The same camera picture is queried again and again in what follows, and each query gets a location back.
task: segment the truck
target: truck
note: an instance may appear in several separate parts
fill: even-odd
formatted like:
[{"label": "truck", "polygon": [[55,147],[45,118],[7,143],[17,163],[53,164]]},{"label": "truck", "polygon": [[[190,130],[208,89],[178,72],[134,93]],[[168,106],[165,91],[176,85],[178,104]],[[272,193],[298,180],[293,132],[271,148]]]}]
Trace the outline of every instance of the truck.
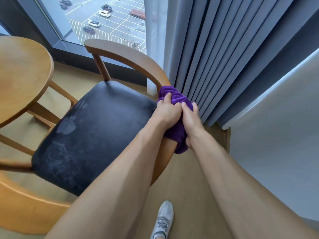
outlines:
[{"label": "truck", "polygon": [[130,11],[130,15],[133,17],[137,17],[137,18],[141,18],[141,19],[145,20],[145,12],[141,12],[141,11],[138,11],[136,9],[132,9]]}]

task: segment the table top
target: table top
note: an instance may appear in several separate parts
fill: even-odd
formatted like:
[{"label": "table top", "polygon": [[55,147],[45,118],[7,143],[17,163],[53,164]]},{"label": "table top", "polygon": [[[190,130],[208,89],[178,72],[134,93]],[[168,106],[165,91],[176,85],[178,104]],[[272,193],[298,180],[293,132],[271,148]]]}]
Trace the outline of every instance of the table top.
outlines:
[{"label": "table top", "polygon": [[25,113],[48,88],[54,64],[39,43],[0,37],[0,128]]}]

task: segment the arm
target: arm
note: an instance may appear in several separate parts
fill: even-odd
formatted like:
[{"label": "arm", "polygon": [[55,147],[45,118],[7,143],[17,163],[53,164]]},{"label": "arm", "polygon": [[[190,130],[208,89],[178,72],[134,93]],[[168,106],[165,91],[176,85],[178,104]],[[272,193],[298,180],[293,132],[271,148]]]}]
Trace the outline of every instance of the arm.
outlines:
[{"label": "arm", "polygon": [[233,236],[239,239],[318,238],[319,234],[247,173],[182,104],[186,143],[195,153]]},{"label": "arm", "polygon": [[46,239],[133,238],[164,132],[180,117],[181,104],[172,105],[171,94],[167,94],[146,126],[81,194]]}]

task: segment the foot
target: foot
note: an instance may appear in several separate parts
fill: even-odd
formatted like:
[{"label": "foot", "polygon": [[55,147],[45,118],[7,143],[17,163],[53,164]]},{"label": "foot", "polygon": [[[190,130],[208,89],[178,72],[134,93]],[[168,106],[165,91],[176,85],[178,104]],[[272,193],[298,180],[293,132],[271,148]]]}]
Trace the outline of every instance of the foot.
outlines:
[{"label": "foot", "polygon": [[173,205],[168,200],[164,201],[159,209],[151,239],[155,239],[156,237],[164,237],[165,239],[167,239],[167,235],[173,223],[173,219]]}]

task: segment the pavement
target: pavement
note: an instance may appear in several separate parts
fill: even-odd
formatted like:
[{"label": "pavement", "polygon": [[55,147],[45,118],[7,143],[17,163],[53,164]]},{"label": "pavement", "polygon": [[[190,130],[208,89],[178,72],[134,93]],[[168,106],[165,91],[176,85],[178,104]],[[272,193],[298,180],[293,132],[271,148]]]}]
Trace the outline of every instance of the pavement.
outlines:
[{"label": "pavement", "polygon": [[[69,19],[70,25],[83,45],[91,38],[110,40],[135,48],[146,53],[145,21],[131,16],[130,10],[144,10],[144,0],[70,0],[72,6],[63,10]],[[113,11],[111,16],[105,18],[99,15],[101,6],[107,3]],[[100,27],[92,27],[90,20],[96,20]],[[84,26],[90,26],[95,34],[90,35],[83,31]]]}]

